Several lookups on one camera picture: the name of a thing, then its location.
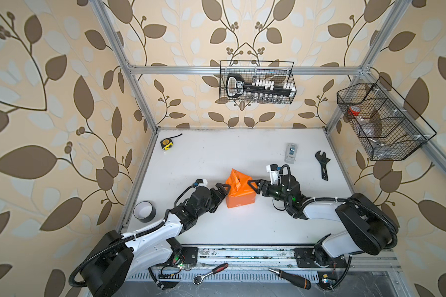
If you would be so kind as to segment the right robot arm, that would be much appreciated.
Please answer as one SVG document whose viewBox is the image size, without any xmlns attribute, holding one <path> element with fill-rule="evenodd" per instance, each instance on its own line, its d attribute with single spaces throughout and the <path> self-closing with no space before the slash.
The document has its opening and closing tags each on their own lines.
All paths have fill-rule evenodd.
<svg viewBox="0 0 446 297">
<path fill-rule="evenodd" d="M 294 219 L 339 222 L 344 230 L 329 234 L 313 246 L 314 261 L 320 266 L 346 254 L 378 255 L 398 243 L 398 227 L 365 195 L 349 198 L 314 198 L 301 193 L 293 176 L 284 175 L 276 184 L 263 179 L 250 180 L 249 187 L 264 197 L 283 202 L 282 209 Z"/>
</svg>

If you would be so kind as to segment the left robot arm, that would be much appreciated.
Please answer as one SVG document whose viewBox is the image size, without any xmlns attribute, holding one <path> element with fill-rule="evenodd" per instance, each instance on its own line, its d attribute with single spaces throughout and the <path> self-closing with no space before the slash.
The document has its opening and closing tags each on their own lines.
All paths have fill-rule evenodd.
<svg viewBox="0 0 446 297">
<path fill-rule="evenodd" d="M 189 258 L 182 252 L 177 236 L 196 225 L 206 213 L 214 213 L 229 195 L 231 186 L 217 183 L 207 188 L 203 179 L 190 186 L 191 196 L 178 197 L 162 220 L 139 230 L 106 233 L 92 252 L 70 274 L 73 288 L 89 289 L 94 297 L 111 297 L 124 284 L 127 276 L 139 269 L 157 265 L 181 267 Z"/>
</svg>

